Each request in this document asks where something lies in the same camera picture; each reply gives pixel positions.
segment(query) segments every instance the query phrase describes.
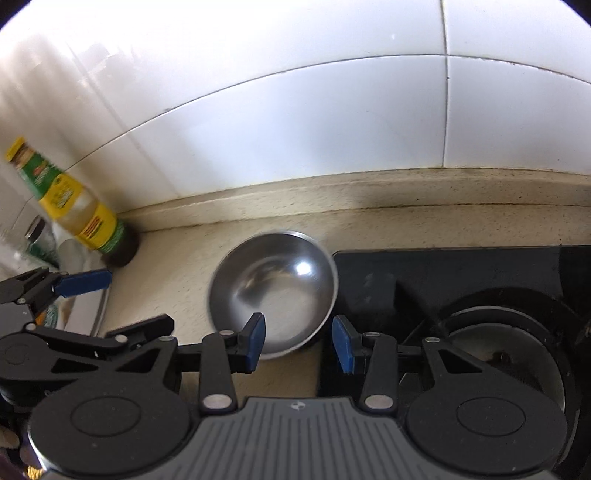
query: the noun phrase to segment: green label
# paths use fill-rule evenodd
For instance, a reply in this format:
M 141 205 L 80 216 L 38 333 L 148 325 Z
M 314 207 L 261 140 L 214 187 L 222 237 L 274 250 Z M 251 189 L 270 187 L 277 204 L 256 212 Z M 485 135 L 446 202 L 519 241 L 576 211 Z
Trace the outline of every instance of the green label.
M 104 244 L 102 247 L 99 248 L 99 251 L 104 254 L 111 253 L 115 249 L 115 247 L 117 246 L 119 241 L 121 241 L 121 237 L 123 237 L 124 230 L 125 230 L 124 223 L 118 219 L 117 226 L 115 227 L 115 231 L 113 232 L 113 235 L 111 235 L 111 238 L 109 238 L 107 240 L 106 244 Z
M 34 153 L 27 163 L 19 169 L 19 173 L 37 200 L 40 200 L 47 193 L 55 178 L 62 172 L 41 155 Z

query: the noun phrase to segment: silver screw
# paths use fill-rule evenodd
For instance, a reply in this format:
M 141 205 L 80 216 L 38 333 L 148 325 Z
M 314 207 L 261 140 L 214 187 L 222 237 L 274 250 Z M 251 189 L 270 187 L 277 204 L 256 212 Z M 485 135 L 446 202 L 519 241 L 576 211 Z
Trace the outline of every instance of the silver screw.
M 394 400 L 387 395 L 370 395 L 363 403 L 372 410 L 387 410 L 394 405 Z
M 205 397 L 202 404 L 205 408 L 209 408 L 209 410 L 223 410 L 232 405 L 232 399 L 227 395 L 214 393 Z

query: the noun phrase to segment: bowl rim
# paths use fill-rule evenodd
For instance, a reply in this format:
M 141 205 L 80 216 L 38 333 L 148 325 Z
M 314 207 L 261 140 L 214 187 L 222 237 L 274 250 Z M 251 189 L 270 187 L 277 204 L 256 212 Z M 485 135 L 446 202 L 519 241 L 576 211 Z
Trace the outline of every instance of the bowl rim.
M 326 321 L 329 319 L 330 314 L 332 313 L 333 308 L 335 307 L 336 297 L 339 292 L 339 274 L 338 274 L 338 271 L 336 268 L 335 259 L 318 240 L 316 240 L 315 238 L 313 238 L 309 235 L 306 235 L 305 233 L 297 232 L 295 230 L 275 229 L 275 230 L 269 230 L 266 232 L 256 233 L 255 235 L 252 235 L 252 236 L 246 238 L 245 240 L 243 240 L 242 242 L 240 242 L 239 244 L 237 244 L 237 246 L 232 248 L 226 255 L 224 255 L 222 260 L 220 260 L 220 262 L 218 263 L 212 276 L 209 278 L 209 285 L 207 287 L 207 319 L 209 321 L 209 324 L 211 325 L 211 327 L 214 329 L 215 332 L 217 332 L 218 329 L 215 326 L 215 324 L 213 323 L 213 317 L 212 317 L 212 312 L 211 312 L 211 296 L 212 296 L 213 282 L 215 281 L 219 270 L 221 269 L 221 267 L 222 267 L 223 263 L 226 261 L 226 259 L 230 255 L 232 255 L 236 250 L 238 250 L 240 247 L 242 247 L 244 244 L 246 244 L 252 240 L 255 240 L 259 237 L 267 236 L 267 235 L 296 236 L 298 238 L 301 238 L 302 240 L 306 240 L 307 242 L 311 243 L 316 248 L 318 248 L 318 250 L 320 250 L 320 252 L 322 252 L 322 254 L 324 255 L 326 261 L 328 262 L 328 264 L 330 266 L 330 272 L 332 273 L 332 280 L 333 280 L 333 294 L 332 294 L 332 299 L 330 301 L 330 307 L 328 308 L 328 311 L 324 315 L 324 319 L 318 324 L 318 326 L 314 329 L 314 331 L 311 334 L 309 334 L 305 339 L 303 339 L 301 342 L 297 343 L 296 345 L 291 346 L 285 350 L 281 350 L 280 352 L 262 353 L 261 357 L 260 357 L 261 360 L 270 360 L 272 358 L 279 358 L 281 356 L 287 355 L 288 353 L 291 353 L 291 352 L 301 348 L 306 343 L 308 343 L 314 337 L 314 335 L 316 335 L 320 331 L 320 329 L 324 326 Z

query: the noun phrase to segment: tile wall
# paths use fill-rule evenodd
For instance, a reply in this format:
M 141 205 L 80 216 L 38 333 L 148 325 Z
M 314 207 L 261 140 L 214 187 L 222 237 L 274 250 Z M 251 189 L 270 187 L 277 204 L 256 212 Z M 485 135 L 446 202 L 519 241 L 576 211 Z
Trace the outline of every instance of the tile wall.
M 560 0 L 165 4 L 31 1 L 0 30 L 0 150 L 25 135 L 117 211 L 353 171 L 591 174 L 591 27 Z M 5 164 L 0 202 L 35 212 Z

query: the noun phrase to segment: yellow bottle cap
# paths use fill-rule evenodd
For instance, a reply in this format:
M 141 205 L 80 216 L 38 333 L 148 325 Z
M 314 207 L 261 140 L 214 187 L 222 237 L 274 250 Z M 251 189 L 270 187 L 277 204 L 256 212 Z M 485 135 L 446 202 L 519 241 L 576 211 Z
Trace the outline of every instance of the yellow bottle cap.
M 6 159 L 8 161 L 12 161 L 12 159 L 14 158 L 14 155 L 17 154 L 18 149 L 21 148 L 25 144 L 25 142 L 26 142 L 26 140 L 24 139 L 24 137 L 18 137 L 14 141 L 14 143 L 12 144 L 12 146 L 6 152 Z

